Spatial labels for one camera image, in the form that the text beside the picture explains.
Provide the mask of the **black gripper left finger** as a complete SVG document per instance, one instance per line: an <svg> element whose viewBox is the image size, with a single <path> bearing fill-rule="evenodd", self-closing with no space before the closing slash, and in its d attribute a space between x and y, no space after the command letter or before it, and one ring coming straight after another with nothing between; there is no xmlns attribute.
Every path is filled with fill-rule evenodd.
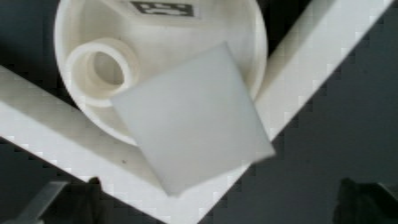
<svg viewBox="0 0 398 224"><path fill-rule="evenodd" d="M51 181L10 224L106 224L99 178L83 183Z"/></svg>

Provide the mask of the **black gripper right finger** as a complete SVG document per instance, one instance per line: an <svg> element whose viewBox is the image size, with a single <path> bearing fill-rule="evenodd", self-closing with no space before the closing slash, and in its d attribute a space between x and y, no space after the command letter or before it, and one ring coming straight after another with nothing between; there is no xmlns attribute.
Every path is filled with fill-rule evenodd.
<svg viewBox="0 0 398 224"><path fill-rule="evenodd" d="M398 184L341 180L334 224L398 224Z"/></svg>

